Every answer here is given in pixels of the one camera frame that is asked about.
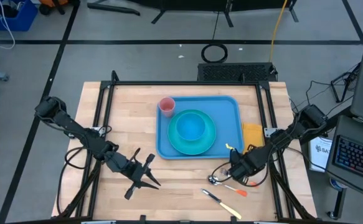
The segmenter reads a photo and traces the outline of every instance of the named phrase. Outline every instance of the teal plate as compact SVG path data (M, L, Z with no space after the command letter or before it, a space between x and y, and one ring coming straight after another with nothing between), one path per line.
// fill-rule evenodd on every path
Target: teal plate
M205 123L205 131L203 135L194 141L188 141L182 138L177 131L177 121L178 119L187 113L198 114ZM190 156L198 155L204 153L212 147L216 139L216 127L209 115L199 111L199 110L184 110L176 114L169 123L169 128L167 129L167 136L171 145L179 152L187 154Z

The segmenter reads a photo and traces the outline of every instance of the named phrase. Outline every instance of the spoon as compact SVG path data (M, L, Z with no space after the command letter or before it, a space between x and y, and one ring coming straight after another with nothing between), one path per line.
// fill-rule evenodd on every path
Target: spoon
M238 194L240 194L240 195L242 195L244 197L246 197L248 195L248 193L246 191L244 191L244 190L238 190L238 189L235 189L233 187L230 187L230 186L228 186L226 184L223 184L223 183L219 182L219 179L216 176L209 175L209 176L207 176L207 180L213 185L223 185L224 187L226 187L226 188L228 188L230 190L233 190L236 193L238 193Z

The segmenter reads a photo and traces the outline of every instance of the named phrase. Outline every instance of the wooden table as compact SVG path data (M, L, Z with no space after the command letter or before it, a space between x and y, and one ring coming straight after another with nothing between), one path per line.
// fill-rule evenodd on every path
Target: wooden table
M84 127L93 122L99 92L99 82L86 82L78 106L75 120ZM270 83L271 96L279 128L286 128L293 121L285 83ZM141 148L137 159L144 161L153 153L152 173L161 183L160 190L137 189L131 200L124 199L131 182L119 173L112 173L107 166L102 166L97 200L94 211L95 220L139 220L146 215L147 220L230 220L231 214L204 195L204 188L218 196L223 202L242 215L242 220L276 220L271 180L257 188L242 187L233 180L227 184L248 192L242 197L222 186L210 185L207 176L226 159L203 159L170 161L162 159L156 153L156 105L165 96L191 95L229 95L239 103L242 122L260 124L257 96L254 86L115 86L109 125L113 128L107 140L120 145L120 153L130 158L137 148ZM266 120L270 125L270 116L262 91ZM70 140L69 148L79 146L78 140ZM290 145L300 150L298 141ZM85 151L81 152L72 163L84 166ZM286 150L284 153L286 170L292 192L307 211L316 217L306 168L300 154ZM258 182L264 171L251 178ZM68 167L65 170L60 194L63 210L77 193L82 179L82 170ZM285 195L280 190L284 217L288 216ZM90 193L86 194L83 214L87 214Z

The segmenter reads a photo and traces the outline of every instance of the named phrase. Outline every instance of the yellow sponge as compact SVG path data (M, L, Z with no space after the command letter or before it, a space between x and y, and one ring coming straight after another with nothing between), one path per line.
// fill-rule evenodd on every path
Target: yellow sponge
M242 123L243 143L245 148L243 154L248 151L249 145L256 147L264 146L263 127L258 124Z

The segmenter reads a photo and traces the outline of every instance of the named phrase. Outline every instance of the white cable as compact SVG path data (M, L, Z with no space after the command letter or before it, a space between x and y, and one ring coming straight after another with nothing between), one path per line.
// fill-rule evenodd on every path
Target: white cable
M15 46L15 39L14 39L14 36L12 35L12 32L11 30L9 29L8 27L8 24L7 24L7 20L6 20L6 17L5 17L5 14L4 14L4 8L2 6L2 3L1 3L1 0L0 0L0 7L1 7L1 12L2 12L2 17L0 18L0 21L1 21L1 24L4 26L4 28L6 28L6 30L9 32L9 35L11 35L11 39L12 39L12 46L11 47L3 47L3 46L0 46L1 49L6 49L6 50L11 50L14 48Z

